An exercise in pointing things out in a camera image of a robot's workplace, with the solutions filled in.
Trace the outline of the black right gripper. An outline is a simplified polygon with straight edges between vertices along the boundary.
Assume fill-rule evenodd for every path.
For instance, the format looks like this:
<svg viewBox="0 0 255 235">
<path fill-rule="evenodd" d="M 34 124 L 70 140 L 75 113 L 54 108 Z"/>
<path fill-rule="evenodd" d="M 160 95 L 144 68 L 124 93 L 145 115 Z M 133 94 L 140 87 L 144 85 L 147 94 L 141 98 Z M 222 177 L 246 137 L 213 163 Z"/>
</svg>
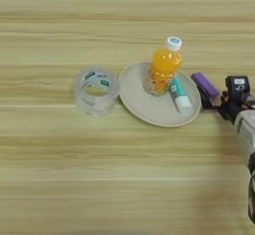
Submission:
<svg viewBox="0 0 255 235">
<path fill-rule="evenodd" d="M 246 110 L 255 110 L 255 97 L 247 94 L 238 94 L 230 96 L 227 92 L 223 92 L 221 96 L 221 105 L 214 106 L 209 97 L 204 93 L 200 93 L 202 107 L 206 111 L 219 111 L 224 119 L 235 123 L 239 113 Z"/>
</svg>

